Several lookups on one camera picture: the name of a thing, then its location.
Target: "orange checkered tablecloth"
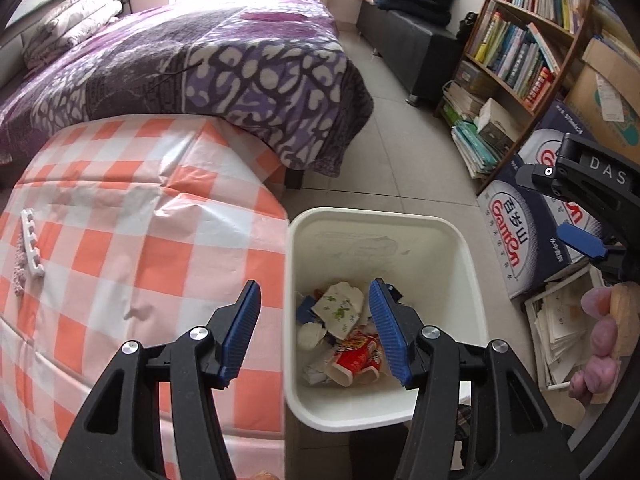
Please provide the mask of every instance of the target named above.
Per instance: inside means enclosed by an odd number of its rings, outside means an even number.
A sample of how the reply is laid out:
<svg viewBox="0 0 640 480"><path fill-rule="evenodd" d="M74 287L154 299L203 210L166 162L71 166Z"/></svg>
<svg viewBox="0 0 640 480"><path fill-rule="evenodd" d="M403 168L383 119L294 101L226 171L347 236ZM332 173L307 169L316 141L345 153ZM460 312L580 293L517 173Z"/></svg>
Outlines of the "orange checkered tablecloth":
<svg viewBox="0 0 640 480"><path fill-rule="evenodd" d="M48 478L104 367L129 339L175 340L233 303L262 310L239 377L214 398L238 478L284 477L281 312L286 213L263 182L283 170L223 120L123 116L50 139L0 217L0 419ZM34 209L44 278L14 294L20 212ZM167 476L178 478L161 388Z"/></svg>

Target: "purple object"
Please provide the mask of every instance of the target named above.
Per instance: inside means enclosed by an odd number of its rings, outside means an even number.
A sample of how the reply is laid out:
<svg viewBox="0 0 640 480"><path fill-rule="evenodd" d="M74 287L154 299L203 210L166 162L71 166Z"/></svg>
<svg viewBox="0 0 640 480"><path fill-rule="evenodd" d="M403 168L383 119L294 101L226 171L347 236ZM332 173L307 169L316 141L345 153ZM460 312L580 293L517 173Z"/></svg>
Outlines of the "purple object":
<svg viewBox="0 0 640 480"><path fill-rule="evenodd" d="M337 176L372 111L320 0L188 1L125 16L25 81L0 109L0 164L71 124L197 114L254 134L288 168Z"/></svg>

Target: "black bench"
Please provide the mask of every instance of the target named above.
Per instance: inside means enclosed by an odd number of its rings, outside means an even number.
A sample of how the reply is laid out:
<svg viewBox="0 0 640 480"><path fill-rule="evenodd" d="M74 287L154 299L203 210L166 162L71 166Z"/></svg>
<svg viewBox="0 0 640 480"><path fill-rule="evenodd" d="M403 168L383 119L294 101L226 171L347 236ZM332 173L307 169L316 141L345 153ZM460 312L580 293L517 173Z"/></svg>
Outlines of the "black bench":
<svg viewBox="0 0 640 480"><path fill-rule="evenodd" d="M409 92L407 102L436 104L464 45L447 29L399 10L363 2L356 25Z"/></svg>

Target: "metal screw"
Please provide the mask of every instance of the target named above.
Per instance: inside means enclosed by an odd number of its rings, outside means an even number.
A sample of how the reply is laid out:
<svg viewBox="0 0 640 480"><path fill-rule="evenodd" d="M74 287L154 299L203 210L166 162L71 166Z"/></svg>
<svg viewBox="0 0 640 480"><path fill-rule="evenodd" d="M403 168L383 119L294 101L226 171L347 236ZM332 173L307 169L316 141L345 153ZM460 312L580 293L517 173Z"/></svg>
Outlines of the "metal screw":
<svg viewBox="0 0 640 480"><path fill-rule="evenodd" d="M440 337L440 330L434 326L426 326L422 329L422 336L427 339L437 339Z"/></svg>
<svg viewBox="0 0 640 480"><path fill-rule="evenodd" d="M207 330L203 326L197 326L196 328L191 329L191 332L189 332L189 337L191 339L195 339L196 341L199 341L200 339L206 338L208 334L209 334L209 330Z"/></svg>
<svg viewBox="0 0 640 480"><path fill-rule="evenodd" d="M138 351L138 348L140 348L140 345L135 341L127 341L122 345L122 353L127 355L135 354Z"/></svg>
<svg viewBox="0 0 640 480"><path fill-rule="evenodd" d="M498 354L504 354L507 350L509 350L509 345L502 339L496 339L493 343L491 343L491 346L496 352L498 352Z"/></svg>

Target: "wooden bookshelf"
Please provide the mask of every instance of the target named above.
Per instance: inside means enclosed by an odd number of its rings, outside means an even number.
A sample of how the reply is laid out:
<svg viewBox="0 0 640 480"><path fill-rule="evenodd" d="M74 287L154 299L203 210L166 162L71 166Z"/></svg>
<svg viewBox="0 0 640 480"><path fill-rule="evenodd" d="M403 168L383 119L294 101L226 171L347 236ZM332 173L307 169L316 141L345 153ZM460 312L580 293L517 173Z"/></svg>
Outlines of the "wooden bookshelf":
<svg viewBox="0 0 640 480"><path fill-rule="evenodd" d="M489 185L489 183L495 178L498 172L504 167L504 165L513 157L515 153L522 147L524 142L529 139L530 134L533 129L536 127L540 119L544 116L546 111L548 110L550 104L553 102L556 94L558 94L559 89L562 86L562 83L569 73L572 63L580 53L580 49L586 44L586 37L588 33L588 23L591 17L591 5L594 0L588 0L588 5L585 11L585 15L582 16L582 22L580 24L579 30L572 34L568 30L566 30L561 25L558 25L551 20L548 20L542 16L539 16L535 12L532 12L527 9L523 9L522 7L516 6L511 2L507 2L505 0L484 0L484 5L482 6L482 11L478 15L478 19L476 20L476 24L469 36L468 41L466 42L464 54L460 59L460 62L468 60L474 63L477 67L483 70L489 77L491 77L494 81L496 81L499 85L498 92L504 92L506 94L506 98L513 100L520 108L522 108L526 115L529 117L526 124L524 124L522 134L518 138L517 142L511 147L509 152L500 160L495 170L485 178L481 185L479 186L478 193L480 194L484 191L484 188ZM508 14L511 14L518 20L523 23L534 23L540 30L540 33L548 38L549 40L564 46L567 54L562 62L562 66L560 67L560 72L554 79L550 89L546 92L542 100L537 104L537 106L532 110L529 108L524 100L513 91L513 89L507 85L505 81L499 78L495 73L485 67L483 64L476 61L474 56L472 56L469 51L471 46L474 43L474 39L476 35L479 33L479 29L482 23L482 18L488 10L488 7L491 3L494 3L496 6L499 6L502 10L505 10ZM441 105L436 109L436 113L440 110Z"/></svg>
<svg viewBox="0 0 640 480"><path fill-rule="evenodd" d="M481 68L482 71L487 74L491 79L493 79L495 82L498 83L498 85L500 85L502 87L502 89L507 92L520 106L522 106L529 114L533 115L533 111L531 110L531 108L529 108L523 101L523 99L516 94L516 92L513 91L513 88L511 88L509 85L507 85L507 83L505 83L502 79L500 79L497 75L495 75L493 72L491 72L491 70L489 70L485 65L483 65L482 63L478 63L476 61L476 58L473 57L471 54L468 54L465 52L465 57L471 61L474 65L476 65L478 68Z"/></svg>
<svg viewBox="0 0 640 480"><path fill-rule="evenodd" d="M557 43L563 44L564 46L571 46L574 42L575 36L566 30L564 27L561 27L557 23L552 22L542 16L539 16L535 12L531 12L530 10L523 9L517 5L512 4L511 2L505 2L504 0L493 0L501 7L509 9L511 14L514 14L518 18L523 21L530 21L535 23L540 32L545 36L551 38Z"/></svg>

